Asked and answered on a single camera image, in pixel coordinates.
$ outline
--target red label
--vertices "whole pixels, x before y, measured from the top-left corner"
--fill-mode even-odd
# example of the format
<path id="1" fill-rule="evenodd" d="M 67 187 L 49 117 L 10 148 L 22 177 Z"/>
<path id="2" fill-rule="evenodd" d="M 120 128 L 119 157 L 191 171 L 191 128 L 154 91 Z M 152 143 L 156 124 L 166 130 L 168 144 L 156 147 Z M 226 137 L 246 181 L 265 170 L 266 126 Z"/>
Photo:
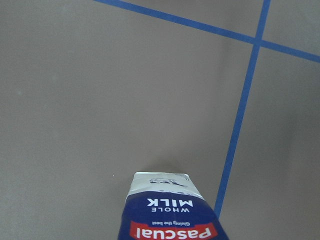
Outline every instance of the red label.
<path id="1" fill-rule="evenodd" d="M 131 221 L 130 236 L 136 240 L 209 240 L 218 233 L 211 222 L 194 227 L 150 227 Z"/>

